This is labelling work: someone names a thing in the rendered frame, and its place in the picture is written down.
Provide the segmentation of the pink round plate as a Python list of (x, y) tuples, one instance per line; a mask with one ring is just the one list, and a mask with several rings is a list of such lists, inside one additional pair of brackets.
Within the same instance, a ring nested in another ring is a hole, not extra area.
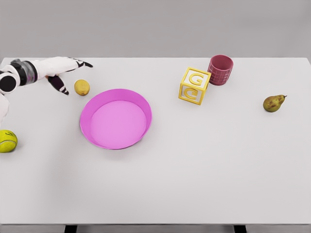
[(139, 93), (111, 89), (94, 96), (83, 108), (80, 129), (93, 145), (120, 150), (140, 141), (152, 123), (152, 109)]

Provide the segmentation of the yellow green tennis ball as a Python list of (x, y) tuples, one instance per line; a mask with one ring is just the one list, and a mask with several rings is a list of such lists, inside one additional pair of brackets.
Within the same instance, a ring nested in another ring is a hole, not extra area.
[(17, 136), (12, 131), (0, 130), (0, 153), (13, 151), (17, 143)]

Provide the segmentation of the dark pink ribbed cup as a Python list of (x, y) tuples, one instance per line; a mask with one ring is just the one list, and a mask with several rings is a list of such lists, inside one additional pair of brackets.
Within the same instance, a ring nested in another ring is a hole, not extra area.
[(233, 69), (233, 60), (226, 55), (215, 55), (211, 58), (208, 72), (211, 73), (209, 82), (213, 85), (224, 85)]

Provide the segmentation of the green brown pear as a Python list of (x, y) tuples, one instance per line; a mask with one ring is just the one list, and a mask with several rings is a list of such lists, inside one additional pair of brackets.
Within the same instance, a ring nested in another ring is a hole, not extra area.
[(263, 102), (263, 108), (265, 111), (273, 113), (280, 109), (281, 105), (284, 103), (285, 95), (269, 96)]

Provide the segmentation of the yellow letter G block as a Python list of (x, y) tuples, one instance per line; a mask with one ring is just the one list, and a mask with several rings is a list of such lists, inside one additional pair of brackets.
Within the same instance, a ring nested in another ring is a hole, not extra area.
[(178, 98), (201, 105), (210, 77), (210, 72), (188, 67), (180, 82)]

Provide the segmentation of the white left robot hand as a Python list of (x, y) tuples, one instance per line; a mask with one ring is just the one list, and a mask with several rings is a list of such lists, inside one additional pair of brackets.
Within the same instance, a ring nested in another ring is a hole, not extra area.
[(60, 75), (74, 71), (80, 67), (93, 67), (93, 65), (88, 62), (71, 57), (58, 56), (45, 59), (42, 62), (44, 70), (41, 76), (47, 78), (48, 82), (54, 89), (65, 95), (69, 95), (69, 92), (66, 89), (64, 82), (61, 80)]

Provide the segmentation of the yellow lemon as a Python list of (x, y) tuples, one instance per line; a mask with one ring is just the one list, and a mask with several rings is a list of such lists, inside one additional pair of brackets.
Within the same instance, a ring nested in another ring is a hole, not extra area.
[(74, 84), (75, 92), (80, 96), (85, 96), (90, 91), (90, 85), (86, 80), (77, 80)]

